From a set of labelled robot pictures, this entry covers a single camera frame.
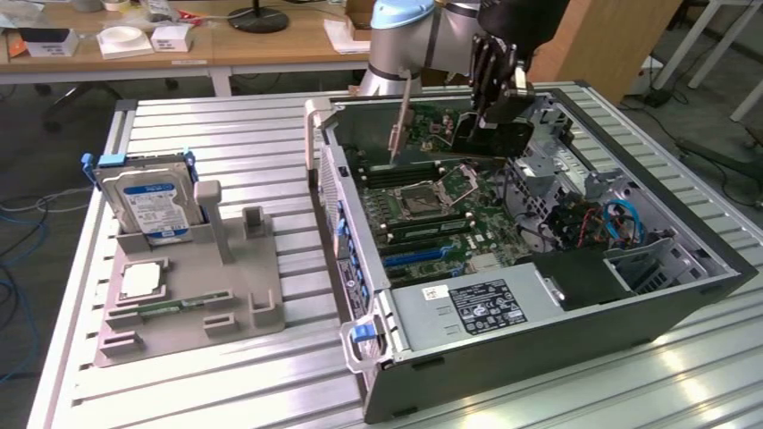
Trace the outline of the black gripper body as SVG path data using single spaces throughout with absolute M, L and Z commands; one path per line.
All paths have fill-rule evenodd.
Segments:
M 569 6 L 569 0 L 486 0 L 477 20 L 481 28 L 529 61 L 538 47 L 553 40 Z

